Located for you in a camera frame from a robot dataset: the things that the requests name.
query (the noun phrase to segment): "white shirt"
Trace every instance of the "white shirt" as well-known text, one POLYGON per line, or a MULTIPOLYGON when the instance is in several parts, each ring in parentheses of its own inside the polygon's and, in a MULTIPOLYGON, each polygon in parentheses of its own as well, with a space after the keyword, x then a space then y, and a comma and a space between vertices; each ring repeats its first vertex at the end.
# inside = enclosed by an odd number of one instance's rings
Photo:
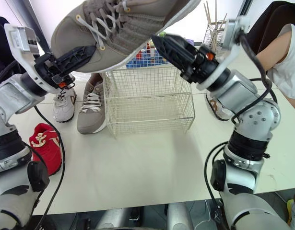
POLYGON ((286 58, 268 71, 268 77, 286 96, 295 99, 295 25, 285 25, 278 36, 292 31, 286 58))

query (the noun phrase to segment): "floor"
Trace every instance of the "floor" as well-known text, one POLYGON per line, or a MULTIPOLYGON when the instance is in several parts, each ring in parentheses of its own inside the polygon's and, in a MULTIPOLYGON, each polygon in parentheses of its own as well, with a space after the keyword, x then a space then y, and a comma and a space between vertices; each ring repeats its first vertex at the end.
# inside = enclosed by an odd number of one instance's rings
MULTIPOLYGON (((265 199, 278 215, 285 221, 288 219, 286 209, 286 201, 293 198, 295 189, 277 191, 271 193, 258 194, 265 199)), ((211 200, 207 200, 208 208, 204 200, 186 202, 186 206, 190 212, 193 226, 201 223, 196 230, 216 230, 216 224, 213 220, 209 220, 209 212, 211 200)), ((166 215, 164 213, 165 205, 145 206, 142 227, 165 229, 166 215)), ((94 229, 104 211, 69 213, 59 215, 49 215, 49 218, 55 223, 57 230, 85 230, 87 219, 91 219, 90 229, 94 229)))

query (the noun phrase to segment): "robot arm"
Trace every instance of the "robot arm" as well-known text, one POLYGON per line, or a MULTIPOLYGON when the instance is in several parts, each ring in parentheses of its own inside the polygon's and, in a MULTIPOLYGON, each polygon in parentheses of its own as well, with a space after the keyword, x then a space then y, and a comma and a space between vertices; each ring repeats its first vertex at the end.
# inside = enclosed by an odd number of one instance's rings
MULTIPOLYGON (((182 78, 196 83, 198 90, 207 89, 212 98, 238 119, 224 147, 224 159, 214 162, 211 177, 213 188, 220 192, 229 228, 288 230, 270 205, 253 195, 263 158, 269 157, 265 150, 272 138, 271 131, 280 122, 279 107, 276 102, 264 98, 265 95, 259 96, 256 86, 240 72, 226 68, 237 57, 238 40, 246 28, 248 22, 244 17, 228 21, 223 48, 229 49, 230 54, 221 63, 208 47, 196 49, 179 36, 154 36, 152 39, 158 52, 181 70, 182 78)), ((266 84, 271 89, 270 80, 266 80, 266 84)))
POLYGON ((42 162, 31 161, 30 149, 8 121, 40 103, 47 93, 71 87, 74 77, 69 73, 87 63, 95 47, 77 47, 58 59, 51 54, 35 59, 32 29, 5 24, 5 31, 12 55, 27 71, 0 84, 0 229, 14 229, 28 223, 49 178, 42 162))

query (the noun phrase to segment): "red shoe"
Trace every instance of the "red shoe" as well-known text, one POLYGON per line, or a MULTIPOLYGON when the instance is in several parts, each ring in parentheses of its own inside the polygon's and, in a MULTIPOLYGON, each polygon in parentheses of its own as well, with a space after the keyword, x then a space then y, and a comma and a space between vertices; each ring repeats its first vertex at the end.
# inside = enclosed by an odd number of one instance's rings
MULTIPOLYGON (((29 142, 30 146, 43 158, 49 176, 59 171, 62 164, 59 138, 50 125, 38 124, 34 128, 34 134, 29 138, 29 142)), ((32 156, 34 161, 40 161, 34 153, 32 156)))

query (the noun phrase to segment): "white lace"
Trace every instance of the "white lace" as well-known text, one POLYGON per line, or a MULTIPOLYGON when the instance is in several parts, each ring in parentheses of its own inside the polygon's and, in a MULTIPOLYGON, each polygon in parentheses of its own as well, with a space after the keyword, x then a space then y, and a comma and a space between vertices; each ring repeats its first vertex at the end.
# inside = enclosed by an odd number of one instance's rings
POLYGON ((61 91, 53 100, 56 101, 56 106, 61 107, 66 104, 66 98, 65 98, 66 91, 61 91))
POLYGON ((86 113, 88 109, 92 109, 94 112, 97 112, 101 110, 100 106, 101 103, 99 94, 91 92, 86 96, 86 101, 83 102, 83 105, 81 106, 80 110, 84 113, 86 113))
POLYGON ((120 5, 124 8, 124 11, 127 11, 127 12, 130 11, 130 8, 127 7, 126 3, 127 3, 127 0, 123 0, 119 2, 117 5, 112 6, 110 3, 106 2, 107 7, 111 10, 111 15, 106 14, 103 9, 99 9, 99 12, 101 16, 103 17, 103 19, 96 17, 95 14, 91 12, 90 17, 92 19, 92 26, 90 26, 80 15, 78 14, 76 15, 76 20, 82 25, 86 26, 91 31, 95 41, 99 44, 99 47, 101 50, 105 49, 103 39, 107 40, 108 35, 112 33, 112 30, 110 30, 106 22, 106 18, 109 18, 112 21, 113 28, 116 28, 116 25, 120 27, 119 18, 115 19, 115 11, 118 12, 117 9, 120 5), (105 28, 106 36, 104 36, 101 32, 98 31, 97 23, 101 24, 105 28))
MULTIPOLYGON (((46 140, 44 140, 47 137, 47 135, 43 136, 43 133, 38 133, 37 136, 35 137, 36 140, 38 141, 38 143, 36 144, 34 141, 31 141, 31 144, 33 147, 42 147, 43 145, 45 145, 46 140)), ((50 138, 49 140, 53 140, 53 142, 59 146, 59 142, 56 138, 50 138)))

